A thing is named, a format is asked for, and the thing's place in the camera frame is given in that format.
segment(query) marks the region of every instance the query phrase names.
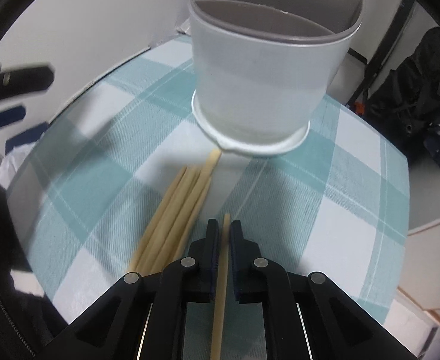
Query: teal and white plaid tablecloth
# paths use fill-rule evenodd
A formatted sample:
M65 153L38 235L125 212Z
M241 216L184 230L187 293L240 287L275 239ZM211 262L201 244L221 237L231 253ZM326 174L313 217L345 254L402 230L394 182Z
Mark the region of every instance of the teal and white plaid tablecloth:
M214 145L191 114L190 38L135 57L55 121L8 189L32 270L68 322L125 271L169 183ZM305 142L275 158L224 154L192 240L230 212L287 270L323 271L383 322L409 218L405 157L325 96ZM229 292L222 356L264 358L261 306ZM185 355L206 359L211 305L189 305Z

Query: black zipper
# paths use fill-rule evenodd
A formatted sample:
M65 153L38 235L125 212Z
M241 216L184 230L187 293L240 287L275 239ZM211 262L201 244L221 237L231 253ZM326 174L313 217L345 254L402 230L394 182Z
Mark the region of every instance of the black zipper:
M5 315L5 318L7 319L8 323L10 324L10 326L12 327L13 331L15 332L15 334L17 335L17 337L20 339L20 341L22 342L22 344L24 344L24 346L27 348L27 350L30 352L30 354L32 355L32 357L35 357L35 352L32 350L32 348L30 347L30 345L27 343L27 341L25 340L25 338L22 336L22 334L19 332L19 330L17 329L17 326L15 325L15 323L13 322L12 318L10 317L10 315L8 314L7 309L5 308L5 306L2 303L2 300L0 299L0 309L2 310L3 314Z

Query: table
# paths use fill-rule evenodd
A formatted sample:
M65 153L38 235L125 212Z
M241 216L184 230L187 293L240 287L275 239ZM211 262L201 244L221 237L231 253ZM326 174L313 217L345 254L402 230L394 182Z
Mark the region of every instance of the table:
M70 105L23 163L8 205L48 297L73 321L124 272L163 193L214 147L195 124L190 38L137 56ZM378 322L399 281L409 218L405 157L325 96L311 130L280 157L224 154L192 232L230 212L287 270L323 271ZM210 351L211 305L189 305L186 359ZM225 358L264 358L261 306L229 291Z

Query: black fabric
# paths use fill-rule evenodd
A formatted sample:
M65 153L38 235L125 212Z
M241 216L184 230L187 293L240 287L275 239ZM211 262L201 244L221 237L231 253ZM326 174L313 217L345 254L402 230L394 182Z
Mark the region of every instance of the black fabric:
M0 359L31 359L67 324L46 297L15 290L11 269L30 271L0 186Z
M0 100L25 93L46 91L53 82L54 70L48 65L0 71Z
M440 28L426 32L415 52L368 99L363 118L409 160L423 150L425 130L440 111Z

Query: wooden chopstick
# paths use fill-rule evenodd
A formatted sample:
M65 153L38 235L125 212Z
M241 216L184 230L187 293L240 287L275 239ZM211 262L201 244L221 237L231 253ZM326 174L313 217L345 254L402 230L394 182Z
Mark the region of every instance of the wooden chopstick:
M229 245L230 214L225 214L221 232L219 268L217 273L217 289L215 292L215 308L213 311L212 344L210 360L220 360L221 340L223 335L223 319L225 300L227 297L228 279L228 245Z
M220 156L221 151L218 149L213 150L210 153L204 167L202 168L202 171L200 172L200 176L192 189L192 192L186 198L185 203L183 204L177 218L171 226L171 230L164 240L160 251L156 252L155 261L151 267L152 273L160 272L163 269L164 264L168 261L172 251L175 248L175 245L178 244L178 240L181 237L181 232L183 229L185 229L194 206L207 185L210 175L212 174L214 167L217 165Z
M196 173L197 167L195 166L188 167L185 171L182 181L178 186L178 191L175 192L174 197L171 199L167 209L163 213L162 218L151 237L148 247L145 249L145 253L140 257L140 261L137 265L137 272L142 276L154 273L152 271L153 263L155 262L173 223L176 221L179 212L182 210L183 202L185 202L187 193L190 190L190 186L193 183Z
M138 261L140 260L140 256L142 256L142 253L144 252L145 248L147 247L150 238L157 227L163 213L165 212L165 209L168 206L168 203L170 202L171 197L173 196L178 184L180 183L180 180L182 179L183 174L185 173L185 170L187 169L186 166L184 166L175 176L174 180L171 182L170 186L168 187L165 195L163 196L162 201L160 202L157 211L155 211L155 214L152 216L152 219L150 220L149 224L147 225L147 228L145 229L145 232L142 235L142 238L140 239L137 250L134 252L132 259L130 260L130 264L128 265L128 272L132 272L137 268Z
M195 221L198 218L198 214L200 213L200 210L202 209L203 203L205 202L205 198L207 197L207 193L209 192L210 183L212 181L212 178L209 178L209 181L203 188L202 194L197 200L197 203L195 204L195 207L193 208L192 214L190 215L190 218L188 218L188 222L185 226L185 229L183 230L182 236L180 237L180 240L178 241L178 246L176 250L174 250L174 253L172 254L173 257L170 258L169 263L178 260L183 255L183 251L185 250L185 247L187 246L188 238L190 237L190 232L192 230L192 226L195 223Z

